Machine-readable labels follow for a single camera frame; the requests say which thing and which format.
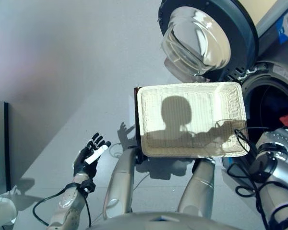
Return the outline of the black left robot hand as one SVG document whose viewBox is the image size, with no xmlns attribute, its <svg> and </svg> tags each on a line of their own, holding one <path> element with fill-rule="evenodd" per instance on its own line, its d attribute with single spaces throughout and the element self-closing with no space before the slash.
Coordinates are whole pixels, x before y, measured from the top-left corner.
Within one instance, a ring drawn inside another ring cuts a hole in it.
<svg viewBox="0 0 288 230">
<path fill-rule="evenodd" d="M 95 133 L 81 149 L 73 162 L 73 175 L 84 173 L 89 178 L 94 178 L 98 160 L 111 146 L 110 141 L 105 141 L 103 136 Z"/>
</svg>

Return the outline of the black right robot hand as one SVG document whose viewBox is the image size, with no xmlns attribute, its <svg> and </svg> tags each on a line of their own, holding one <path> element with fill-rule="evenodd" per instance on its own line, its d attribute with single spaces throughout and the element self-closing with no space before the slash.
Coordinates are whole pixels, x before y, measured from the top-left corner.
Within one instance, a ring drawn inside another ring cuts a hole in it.
<svg viewBox="0 0 288 230">
<path fill-rule="evenodd" d="M 283 151 L 288 154 L 288 128 L 264 132 L 255 146 L 258 151 L 272 150 L 275 147 L 276 151 Z"/>
</svg>

